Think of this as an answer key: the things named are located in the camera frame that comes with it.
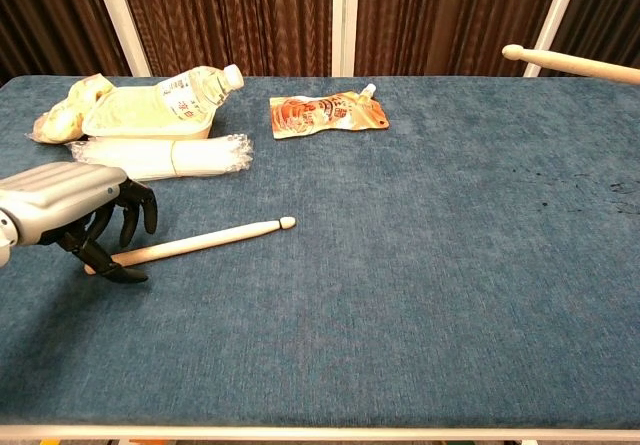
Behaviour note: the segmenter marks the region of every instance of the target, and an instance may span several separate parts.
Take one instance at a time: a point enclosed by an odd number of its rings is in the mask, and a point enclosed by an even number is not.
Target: brown curtain
[[[0,81],[130,75],[102,0],[0,0]]]
[[[640,0],[571,0],[551,50],[640,68]]]
[[[154,75],[331,74],[331,0],[128,0]]]
[[[356,75],[522,75],[552,0],[358,0]]]

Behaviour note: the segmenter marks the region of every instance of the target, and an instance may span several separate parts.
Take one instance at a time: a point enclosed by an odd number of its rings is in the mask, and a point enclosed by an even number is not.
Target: bottle cap
[[[244,79],[242,78],[242,73],[240,73],[240,69],[237,65],[228,65],[224,67],[224,76],[231,85],[231,88],[234,90],[238,90],[239,88],[244,87]]]
[[[364,87],[364,89],[360,92],[360,95],[367,95],[369,97],[372,97],[375,91],[376,86],[373,83],[370,83],[369,85]]]

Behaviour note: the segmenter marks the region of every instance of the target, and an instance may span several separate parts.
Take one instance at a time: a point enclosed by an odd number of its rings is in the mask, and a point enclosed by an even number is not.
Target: blue carpeted table surface
[[[0,176],[72,159],[25,134],[76,79],[0,90]],[[269,97],[369,82],[388,130],[273,139]],[[142,285],[13,249],[0,423],[640,427],[640,87],[249,77],[216,114],[231,133],[251,168],[149,182],[158,231],[128,248],[298,225],[140,265]]]

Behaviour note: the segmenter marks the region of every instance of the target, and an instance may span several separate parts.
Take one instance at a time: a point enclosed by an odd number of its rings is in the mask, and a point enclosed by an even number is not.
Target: bottle label
[[[158,87],[167,108],[180,120],[194,120],[207,115],[207,111],[198,103],[189,72],[164,80]]]

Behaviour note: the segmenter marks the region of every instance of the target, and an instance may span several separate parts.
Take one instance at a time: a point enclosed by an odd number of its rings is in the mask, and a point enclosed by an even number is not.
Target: white pole
[[[536,50],[549,50],[553,43],[553,39],[556,36],[556,32],[558,31],[558,27],[562,22],[562,18],[567,11],[569,1],[571,0],[553,0],[551,2],[547,18],[544,21],[544,25],[542,26],[542,30],[540,30],[540,35],[538,36],[538,41],[536,42]],[[537,77],[539,73],[540,67],[530,63],[527,65],[523,76]]]
[[[129,68],[134,77],[150,77],[151,71],[147,63],[142,42],[138,36],[133,16],[129,10],[127,0],[103,0],[113,28],[115,28],[118,41],[127,59]]]
[[[342,76],[342,46],[344,30],[344,0],[333,0],[331,20],[331,76]]]
[[[342,76],[353,77],[356,60],[356,28],[358,25],[358,0],[345,0],[344,50]]]

